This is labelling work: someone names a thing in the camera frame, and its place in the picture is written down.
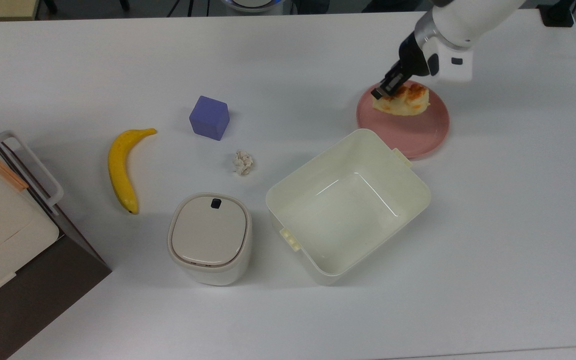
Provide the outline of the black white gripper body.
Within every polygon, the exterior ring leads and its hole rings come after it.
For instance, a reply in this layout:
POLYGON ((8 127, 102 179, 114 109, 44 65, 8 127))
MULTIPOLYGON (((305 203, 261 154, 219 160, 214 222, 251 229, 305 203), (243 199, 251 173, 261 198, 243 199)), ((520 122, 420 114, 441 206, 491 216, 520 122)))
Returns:
POLYGON ((431 76, 439 82, 465 84, 473 79, 473 50, 455 48, 441 36, 418 39, 410 34, 398 50, 402 73, 431 76))

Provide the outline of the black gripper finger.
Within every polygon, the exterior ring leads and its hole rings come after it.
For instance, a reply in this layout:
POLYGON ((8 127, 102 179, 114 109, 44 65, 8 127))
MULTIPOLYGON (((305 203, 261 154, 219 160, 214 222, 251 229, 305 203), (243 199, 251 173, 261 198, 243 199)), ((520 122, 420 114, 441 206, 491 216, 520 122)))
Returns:
POLYGON ((380 100, 384 97, 391 97, 395 94, 398 88, 400 88, 400 75, 386 75, 382 81, 375 85, 371 90, 371 96, 375 98, 375 100, 380 100))
POLYGON ((386 94, 394 95, 411 77, 411 73, 403 67, 402 62, 397 61, 386 73, 386 94))

